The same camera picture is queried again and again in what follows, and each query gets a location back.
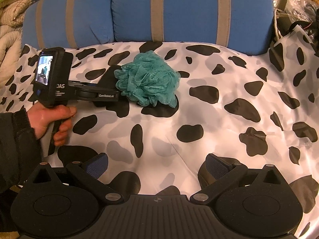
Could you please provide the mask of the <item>person left forearm sleeve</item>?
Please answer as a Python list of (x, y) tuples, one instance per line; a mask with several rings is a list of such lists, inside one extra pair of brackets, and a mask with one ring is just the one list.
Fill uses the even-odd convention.
[(1, 114), (1, 232), (15, 230), (12, 186), (22, 184), (41, 162), (39, 143), (25, 109)]

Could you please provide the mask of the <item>person left hand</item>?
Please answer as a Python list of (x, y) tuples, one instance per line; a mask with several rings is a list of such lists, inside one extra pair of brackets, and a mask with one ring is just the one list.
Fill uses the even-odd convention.
[(53, 135), (53, 142), (55, 146), (63, 146), (68, 139), (68, 131), (72, 128), (72, 117), (76, 113), (77, 108), (74, 106), (58, 105), (46, 108), (37, 102), (27, 111), (27, 116), (37, 140), (44, 136), (52, 122), (61, 120), (58, 131)]

